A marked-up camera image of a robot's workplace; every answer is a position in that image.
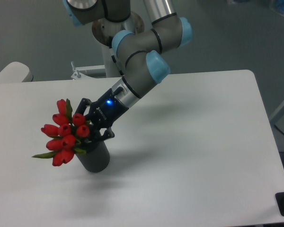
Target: blue object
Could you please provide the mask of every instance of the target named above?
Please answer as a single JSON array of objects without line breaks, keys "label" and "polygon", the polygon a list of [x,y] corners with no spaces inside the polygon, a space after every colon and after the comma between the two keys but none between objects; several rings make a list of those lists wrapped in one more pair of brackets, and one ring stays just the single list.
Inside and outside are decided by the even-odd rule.
[{"label": "blue object", "polygon": [[134,34],[134,33],[128,30],[122,30],[114,36],[112,41],[112,48],[117,56],[118,56],[117,51],[119,44],[121,43],[122,39],[129,34]]},{"label": "blue object", "polygon": [[110,100],[110,99],[108,99],[108,100],[106,101],[106,103],[107,103],[108,105],[112,105],[112,104],[113,104],[113,101]]},{"label": "blue object", "polygon": [[185,17],[180,17],[180,20],[182,22],[182,40],[179,47],[184,46],[188,44],[193,39],[193,30],[190,26],[190,23]]},{"label": "blue object", "polygon": [[68,15],[71,17],[72,23],[78,27],[78,26],[83,26],[83,24],[78,20],[78,18],[76,18],[76,16],[73,14],[73,12],[71,11],[70,6],[67,4],[67,0],[62,0],[63,5],[65,6]]},{"label": "blue object", "polygon": [[170,67],[156,51],[151,51],[146,55],[147,68],[153,80],[159,84],[170,74]]}]

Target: metal bracket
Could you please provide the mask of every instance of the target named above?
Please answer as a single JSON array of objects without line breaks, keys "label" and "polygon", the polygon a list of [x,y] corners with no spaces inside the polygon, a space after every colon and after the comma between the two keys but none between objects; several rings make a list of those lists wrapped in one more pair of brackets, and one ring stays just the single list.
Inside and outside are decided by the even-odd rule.
[{"label": "metal bracket", "polygon": [[85,67],[75,67],[74,62],[71,62],[72,69],[72,79],[92,79],[92,78],[105,78],[105,66],[85,66]]}]

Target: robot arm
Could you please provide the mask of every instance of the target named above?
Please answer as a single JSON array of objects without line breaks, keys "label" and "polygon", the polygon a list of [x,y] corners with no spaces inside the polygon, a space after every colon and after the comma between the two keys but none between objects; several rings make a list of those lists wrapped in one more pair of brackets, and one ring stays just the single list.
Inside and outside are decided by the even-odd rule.
[{"label": "robot arm", "polygon": [[[73,22],[86,24],[99,18],[120,23],[130,16],[130,0],[64,0]],[[112,39],[112,49],[125,68],[125,74],[97,101],[82,99],[77,113],[90,120],[92,142],[114,137],[111,126],[129,108],[159,84],[170,68],[160,54],[181,47],[192,39],[192,29],[179,18],[171,0],[144,0],[153,28],[134,34],[122,30]],[[106,128],[103,135],[99,130]]]}]

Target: white table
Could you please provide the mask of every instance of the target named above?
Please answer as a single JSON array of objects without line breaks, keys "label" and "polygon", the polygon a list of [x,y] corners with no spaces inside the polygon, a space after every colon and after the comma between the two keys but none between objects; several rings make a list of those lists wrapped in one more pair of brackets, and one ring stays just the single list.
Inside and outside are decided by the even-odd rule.
[{"label": "white table", "polygon": [[56,101],[118,79],[0,85],[0,227],[225,227],[284,222],[284,171],[252,72],[170,75],[113,125],[107,169],[61,167],[40,131]]}]

